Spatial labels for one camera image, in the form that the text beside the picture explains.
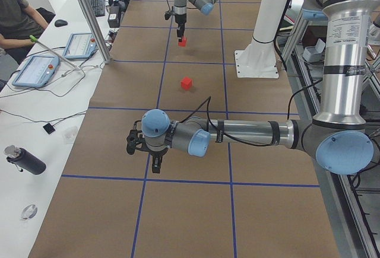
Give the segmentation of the seated person green shirt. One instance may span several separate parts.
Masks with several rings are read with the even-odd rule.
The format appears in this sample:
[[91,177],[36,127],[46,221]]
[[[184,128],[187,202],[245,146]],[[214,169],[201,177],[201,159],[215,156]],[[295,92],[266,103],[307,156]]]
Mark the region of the seated person green shirt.
[[27,0],[1,0],[1,49],[20,64],[34,45],[30,36],[40,37],[54,17]]

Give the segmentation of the near teach pendant tablet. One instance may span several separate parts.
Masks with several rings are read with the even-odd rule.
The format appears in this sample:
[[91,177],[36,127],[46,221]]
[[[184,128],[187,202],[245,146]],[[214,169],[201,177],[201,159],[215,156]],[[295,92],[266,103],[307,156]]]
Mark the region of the near teach pendant tablet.
[[53,77],[60,60],[56,56],[32,56],[13,80],[16,87],[40,88]]

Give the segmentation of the teach pendant tablet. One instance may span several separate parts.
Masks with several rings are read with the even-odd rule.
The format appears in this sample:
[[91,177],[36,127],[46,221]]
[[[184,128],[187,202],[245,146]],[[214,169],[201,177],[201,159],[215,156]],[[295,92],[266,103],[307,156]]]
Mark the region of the teach pendant tablet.
[[96,49],[96,41],[91,33],[72,33],[63,56],[69,60],[87,59]]
[[32,56],[13,80],[16,87],[40,88],[53,77],[60,60],[56,56]]

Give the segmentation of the black keyboard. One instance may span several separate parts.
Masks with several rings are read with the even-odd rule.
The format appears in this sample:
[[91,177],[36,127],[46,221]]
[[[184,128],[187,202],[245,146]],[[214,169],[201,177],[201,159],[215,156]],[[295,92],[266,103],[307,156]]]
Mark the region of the black keyboard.
[[105,16],[105,0],[89,0],[96,17]]

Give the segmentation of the black power adapter box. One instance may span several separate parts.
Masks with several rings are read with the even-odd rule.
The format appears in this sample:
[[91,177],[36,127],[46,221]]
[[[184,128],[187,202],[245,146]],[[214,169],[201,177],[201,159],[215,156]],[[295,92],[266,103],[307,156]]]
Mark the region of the black power adapter box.
[[111,5],[109,7],[109,15],[107,22],[110,28],[118,28],[120,26],[121,11],[117,5]]

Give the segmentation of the black computer mouse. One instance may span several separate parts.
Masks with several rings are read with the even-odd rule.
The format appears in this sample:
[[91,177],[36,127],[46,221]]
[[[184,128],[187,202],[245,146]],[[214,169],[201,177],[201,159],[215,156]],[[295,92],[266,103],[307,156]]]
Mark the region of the black computer mouse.
[[54,22],[54,25],[55,27],[63,27],[63,26],[67,26],[68,22],[62,19],[58,19]]

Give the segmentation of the black water bottle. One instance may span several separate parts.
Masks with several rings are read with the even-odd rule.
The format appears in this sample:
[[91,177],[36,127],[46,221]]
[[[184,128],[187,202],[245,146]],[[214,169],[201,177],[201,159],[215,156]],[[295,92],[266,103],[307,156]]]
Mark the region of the black water bottle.
[[28,152],[26,149],[10,145],[4,149],[7,161],[14,164],[20,171],[27,170],[31,174],[42,174],[46,169],[46,164]]

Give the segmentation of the rod with green tip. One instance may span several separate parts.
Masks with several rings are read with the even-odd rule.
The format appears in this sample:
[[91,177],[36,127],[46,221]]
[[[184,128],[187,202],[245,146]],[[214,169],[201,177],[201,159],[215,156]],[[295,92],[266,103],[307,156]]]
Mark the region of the rod with green tip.
[[54,54],[55,56],[57,56],[61,61],[63,62],[66,62],[68,63],[70,66],[72,66],[74,68],[74,70],[81,70],[81,68],[74,64],[73,62],[71,62],[70,60],[66,59],[65,57],[63,57],[62,55],[60,55],[59,53],[55,52],[53,49],[49,48],[48,46],[46,46],[45,44],[43,44],[42,42],[39,41],[38,38],[34,37],[33,35],[29,35],[29,39],[33,42],[33,43],[36,43],[38,44],[39,46],[41,46],[42,48],[48,50],[50,53]]

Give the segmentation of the far teach pendant tablet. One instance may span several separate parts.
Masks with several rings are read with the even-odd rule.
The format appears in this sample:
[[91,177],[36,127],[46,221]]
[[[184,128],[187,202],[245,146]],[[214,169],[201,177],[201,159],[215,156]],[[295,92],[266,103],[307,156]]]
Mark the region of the far teach pendant tablet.
[[63,56],[69,60],[87,59],[96,49],[96,41],[91,33],[72,33]]

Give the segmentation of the red block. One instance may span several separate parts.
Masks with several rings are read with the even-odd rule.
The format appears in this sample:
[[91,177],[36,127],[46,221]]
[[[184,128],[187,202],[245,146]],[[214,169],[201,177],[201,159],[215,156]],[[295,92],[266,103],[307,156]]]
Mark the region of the red block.
[[185,47],[187,44],[187,38],[185,36],[178,39],[178,46]]
[[190,89],[192,88],[192,85],[193,85],[192,79],[189,78],[189,77],[184,77],[184,78],[182,78],[182,80],[180,81],[180,86],[181,86],[184,90],[186,90],[186,91],[190,90]]

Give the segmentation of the aluminium frame post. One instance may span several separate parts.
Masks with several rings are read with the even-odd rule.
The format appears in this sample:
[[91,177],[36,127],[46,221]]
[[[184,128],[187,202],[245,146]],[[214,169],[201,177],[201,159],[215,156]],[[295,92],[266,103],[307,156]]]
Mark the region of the aluminium frame post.
[[93,34],[93,37],[95,38],[98,50],[102,55],[104,63],[108,64],[110,62],[110,53],[106,46],[106,42],[103,38],[101,29],[96,20],[96,16],[90,5],[90,1],[89,0],[77,0],[77,1],[83,12],[84,18],[86,19],[87,24],[91,30],[91,33]]

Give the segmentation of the small black square pad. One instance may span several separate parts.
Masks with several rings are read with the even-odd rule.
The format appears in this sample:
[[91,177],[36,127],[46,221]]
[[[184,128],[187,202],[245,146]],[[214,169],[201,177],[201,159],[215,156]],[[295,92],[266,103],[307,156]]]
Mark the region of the small black square pad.
[[43,126],[43,129],[45,130],[45,132],[50,135],[51,133],[53,133],[55,131],[55,128],[53,125],[51,125],[50,123],[47,123]]

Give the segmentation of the brown paper table mat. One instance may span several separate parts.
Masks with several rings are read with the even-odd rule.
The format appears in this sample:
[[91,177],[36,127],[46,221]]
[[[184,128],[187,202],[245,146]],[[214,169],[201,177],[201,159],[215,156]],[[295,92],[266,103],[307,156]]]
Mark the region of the brown paper table mat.
[[181,120],[210,96],[212,118],[285,121],[285,72],[236,75],[233,54],[249,43],[259,3],[188,11],[179,47],[165,0],[131,1],[31,257],[340,256],[323,183],[300,151],[212,143],[198,158],[171,149],[159,174],[145,152],[126,153],[147,110]]

